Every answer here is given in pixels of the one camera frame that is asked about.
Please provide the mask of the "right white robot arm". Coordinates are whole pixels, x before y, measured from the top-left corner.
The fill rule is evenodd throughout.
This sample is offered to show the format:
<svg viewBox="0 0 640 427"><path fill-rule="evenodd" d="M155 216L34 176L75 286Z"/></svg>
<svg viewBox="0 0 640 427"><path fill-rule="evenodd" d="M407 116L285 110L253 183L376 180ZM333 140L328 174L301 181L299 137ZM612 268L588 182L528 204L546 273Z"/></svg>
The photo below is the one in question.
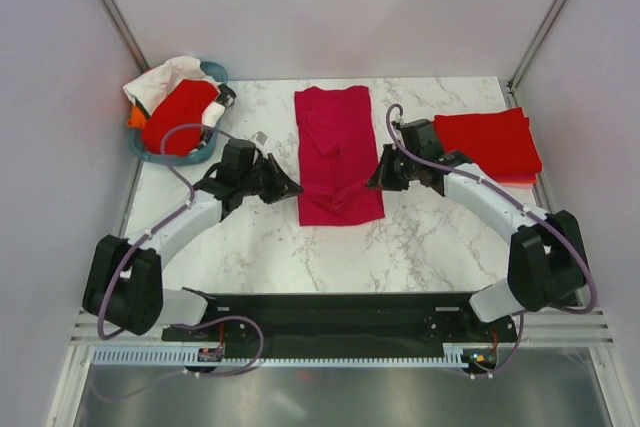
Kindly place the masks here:
<svg viewBox="0 0 640 427"><path fill-rule="evenodd" d="M581 288L596 292L577 219L567 211L530 208L489 177L469 156L445 151L427 119L387 120L392 139L367 186L404 191L419 182L475 214L509 247L505 278L471 295L458 315L467 339L483 339L507 315L564 310Z"/></svg>

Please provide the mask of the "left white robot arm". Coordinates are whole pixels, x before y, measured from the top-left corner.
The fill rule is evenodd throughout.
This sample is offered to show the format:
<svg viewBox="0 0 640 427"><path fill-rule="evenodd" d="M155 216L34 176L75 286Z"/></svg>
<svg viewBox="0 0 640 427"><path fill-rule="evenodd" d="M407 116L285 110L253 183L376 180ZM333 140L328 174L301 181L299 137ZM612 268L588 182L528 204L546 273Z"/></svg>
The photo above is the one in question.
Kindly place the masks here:
<svg viewBox="0 0 640 427"><path fill-rule="evenodd" d="M230 140L187 197L154 225L130 238L107 235L96 245L82 300L96 316L100 339L141 336L157 325L183 326L198 340L219 329L208 298L190 288L167 289L163 271L202 232L223 222L247 197L267 205L301 195L302 187L248 140Z"/></svg>

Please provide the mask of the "magenta t shirt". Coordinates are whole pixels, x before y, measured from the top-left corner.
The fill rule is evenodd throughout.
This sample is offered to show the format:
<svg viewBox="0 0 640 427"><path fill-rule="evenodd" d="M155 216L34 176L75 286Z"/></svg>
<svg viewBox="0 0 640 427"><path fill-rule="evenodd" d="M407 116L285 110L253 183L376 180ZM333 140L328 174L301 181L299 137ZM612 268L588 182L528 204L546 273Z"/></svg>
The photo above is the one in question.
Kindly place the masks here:
<svg viewBox="0 0 640 427"><path fill-rule="evenodd" d="M378 166L369 88L310 87L294 94L299 135L299 223L357 226L385 217L382 192L366 187Z"/></svg>

